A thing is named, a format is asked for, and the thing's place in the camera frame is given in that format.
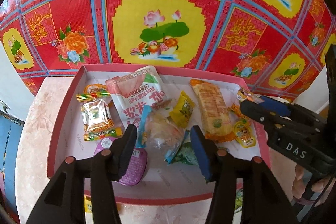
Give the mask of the yellow jelly cup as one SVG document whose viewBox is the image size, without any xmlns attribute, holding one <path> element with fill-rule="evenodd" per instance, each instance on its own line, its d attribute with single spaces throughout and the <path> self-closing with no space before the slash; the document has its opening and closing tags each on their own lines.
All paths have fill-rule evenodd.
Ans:
<svg viewBox="0 0 336 224">
<path fill-rule="evenodd" d="M 256 145 L 256 138 L 253 135 L 249 122 L 242 120 L 237 121 L 233 127 L 235 140 L 243 147 L 250 148 Z"/>
</svg>

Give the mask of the colourful gummy candy packet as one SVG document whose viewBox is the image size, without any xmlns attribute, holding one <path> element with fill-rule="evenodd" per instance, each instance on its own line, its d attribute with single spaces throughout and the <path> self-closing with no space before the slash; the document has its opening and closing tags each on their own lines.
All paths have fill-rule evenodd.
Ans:
<svg viewBox="0 0 336 224">
<path fill-rule="evenodd" d="M 229 109 L 238 118 L 243 119 L 245 121 L 248 121 L 249 117 L 244 115 L 240 110 L 240 104 L 245 100 L 249 100 L 249 101 L 254 102 L 256 104 L 263 103 L 264 100 L 260 96 L 257 96 L 256 94 L 251 93 L 250 91 L 244 89 L 243 87 L 240 87 L 240 89 L 236 93 L 236 97 L 234 99 L 234 102 L 229 107 Z"/>
</svg>

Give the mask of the orange cracker sleeve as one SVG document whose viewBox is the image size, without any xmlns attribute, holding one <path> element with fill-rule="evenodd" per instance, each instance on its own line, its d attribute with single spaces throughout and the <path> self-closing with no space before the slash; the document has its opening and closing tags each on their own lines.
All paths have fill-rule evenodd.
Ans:
<svg viewBox="0 0 336 224">
<path fill-rule="evenodd" d="M 199 79 L 191 79 L 190 85 L 198 100 L 205 137 L 215 143 L 233 141 L 235 134 L 219 87 Z"/>
</svg>

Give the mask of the purple candy tin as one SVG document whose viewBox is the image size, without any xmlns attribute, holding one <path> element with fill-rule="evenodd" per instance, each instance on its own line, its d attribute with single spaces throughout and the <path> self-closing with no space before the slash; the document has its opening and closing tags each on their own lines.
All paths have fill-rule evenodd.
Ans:
<svg viewBox="0 0 336 224">
<path fill-rule="evenodd" d="M 93 155 L 101 152 L 104 149 L 108 149 L 112 146 L 116 137 L 104 137 L 101 139 L 94 151 Z M 135 186 L 140 183 L 145 174 L 147 166 L 147 152 L 144 148 L 135 148 L 133 150 L 130 162 L 126 171 L 126 174 L 118 181 L 119 184 L 124 186 Z"/>
</svg>

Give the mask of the striped clear candy packet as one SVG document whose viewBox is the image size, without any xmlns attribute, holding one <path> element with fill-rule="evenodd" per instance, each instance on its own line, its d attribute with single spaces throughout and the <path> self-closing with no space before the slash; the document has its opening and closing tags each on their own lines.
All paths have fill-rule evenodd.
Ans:
<svg viewBox="0 0 336 224">
<path fill-rule="evenodd" d="M 84 141 L 98 141 L 108 136 L 122 136 L 122 129 L 115 127 L 106 101 L 109 96 L 107 91 L 76 94 L 76 99 L 81 103 Z"/>
</svg>

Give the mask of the yellow pastry packet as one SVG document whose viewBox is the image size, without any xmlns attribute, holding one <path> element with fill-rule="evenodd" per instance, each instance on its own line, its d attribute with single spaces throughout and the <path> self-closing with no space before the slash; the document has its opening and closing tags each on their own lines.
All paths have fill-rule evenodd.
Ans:
<svg viewBox="0 0 336 224">
<path fill-rule="evenodd" d="M 84 210 L 86 213 L 92 213 L 91 197 L 87 195 L 84 196 Z"/>
<path fill-rule="evenodd" d="M 187 128 L 195 107 L 194 101 L 185 91 L 181 91 L 178 102 L 169 112 L 172 121 L 180 128 Z"/>
</svg>

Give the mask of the dark green snack bag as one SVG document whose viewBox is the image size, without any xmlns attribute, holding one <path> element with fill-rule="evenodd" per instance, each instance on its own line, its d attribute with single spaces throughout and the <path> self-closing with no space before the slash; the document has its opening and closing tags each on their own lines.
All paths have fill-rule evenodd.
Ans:
<svg viewBox="0 0 336 224">
<path fill-rule="evenodd" d="M 172 163 L 175 162 L 181 162 L 187 165 L 198 165 L 198 160 L 190 141 L 181 145 L 179 151 L 172 161 Z"/>
</svg>

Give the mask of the blue edged clear snack bag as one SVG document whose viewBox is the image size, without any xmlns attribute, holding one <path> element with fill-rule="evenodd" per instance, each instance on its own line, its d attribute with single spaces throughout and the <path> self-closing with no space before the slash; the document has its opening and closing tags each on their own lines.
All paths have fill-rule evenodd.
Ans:
<svg viewBox="0 0 336 224">
<path fill-rule="evenodd" d="M 137 132 L 137 148 L 156 148 L 165 161 L 172 163 L 175 155 L 188 136 L 188 131 L 178 127 L 149 105 L 143 108 Z"/>
</svg>

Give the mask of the pink jelly drink pouch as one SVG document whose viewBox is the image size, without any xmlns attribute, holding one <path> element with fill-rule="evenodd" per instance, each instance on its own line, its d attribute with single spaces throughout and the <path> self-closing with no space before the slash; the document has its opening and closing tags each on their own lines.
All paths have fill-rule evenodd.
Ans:
<svg viewBox="0 0 336 224">
<path fill-rule="evenodd" d="M 139 126 L 145 106 L 160 109 L 169 105 L 171 94 L 154 66 L 146 66 L 105 82 L 124 127 Z"/>
</svg>

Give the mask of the green pea snack bag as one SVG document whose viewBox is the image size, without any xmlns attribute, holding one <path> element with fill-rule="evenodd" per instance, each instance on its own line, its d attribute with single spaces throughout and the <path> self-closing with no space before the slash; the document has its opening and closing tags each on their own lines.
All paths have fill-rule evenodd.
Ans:
<svg viewBox="0 0 336 224">
<path fill-rule="evenodd" d="M 243 207 L 243 188 L 240 188 L 236 191 L 234 213 L 240 212 L 242 210 L 242 207 Z"/>
</svg>

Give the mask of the orange small jelly pouch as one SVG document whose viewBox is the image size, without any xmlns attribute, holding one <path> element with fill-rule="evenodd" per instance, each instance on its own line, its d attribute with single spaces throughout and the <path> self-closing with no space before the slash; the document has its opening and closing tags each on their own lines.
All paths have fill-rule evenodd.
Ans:
<svg viewBox="0 0 336 224">
<path fill-rule="evenodd" d="M 84 88 L 84 90 L 83 90 L 84 94 L 99 93 L 99 92 L 107 92 L 106 85 L 103 85 L 103 84 L 90 84 L 90 85 L 87 85 Z"/>
</svg>

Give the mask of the blue foam floor mat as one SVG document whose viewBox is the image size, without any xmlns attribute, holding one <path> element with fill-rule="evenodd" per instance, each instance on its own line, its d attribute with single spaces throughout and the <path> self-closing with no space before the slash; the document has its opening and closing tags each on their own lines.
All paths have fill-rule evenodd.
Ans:
<svg viewBox="0 0 336 224">
<path fill-rule="evenodd" d="M 1 149 L 1 193 L 5 208 L 18 221 L 17 204 L 15 200 L 15 164 L 18 145 L 23 126 L 1 115 L 0 149 Z"/>
</svg>

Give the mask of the pink shallow box tray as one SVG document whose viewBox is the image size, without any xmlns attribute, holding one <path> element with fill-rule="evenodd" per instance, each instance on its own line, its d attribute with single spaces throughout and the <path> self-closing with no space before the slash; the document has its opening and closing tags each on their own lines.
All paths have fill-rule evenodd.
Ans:
<svg viewBox="0 0 336 224">
<path fill-rule="evenodd" d="M 215 148 L 238 159 L 260 156 L 269 161 L 261 124 L 243 123 L 230 110 L 247 86 L 237 77 L 186 68 L 131 64 L 82 66 L 63 100 L 49 148 L 47 175 L 52 177 L 65 158 L 90 158 L 96 141 L 85 141 L 86 123 L 109 118 L 123 134 L 135 130 L 135 147 L 127 167 L 144 166 L 135 186 L 113 180 L 118 202 L 173 205 L 211 198 L 214 183 L 199 163 L 177 161 L 196 132 Z"/>
</svg>

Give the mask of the red floral wall cloth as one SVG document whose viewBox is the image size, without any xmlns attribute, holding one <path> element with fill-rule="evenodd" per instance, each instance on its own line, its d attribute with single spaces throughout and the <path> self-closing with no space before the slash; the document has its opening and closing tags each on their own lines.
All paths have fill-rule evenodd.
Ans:
<svg viewBox="0 0 336 224">
<path fill-rule="evenodd" d="M 84 64 L 185 67 L 240 77 L 289 101 L 335 43 L 324 0 L 4 0 L 1 43 L 36 94 Z"/>
</svg>

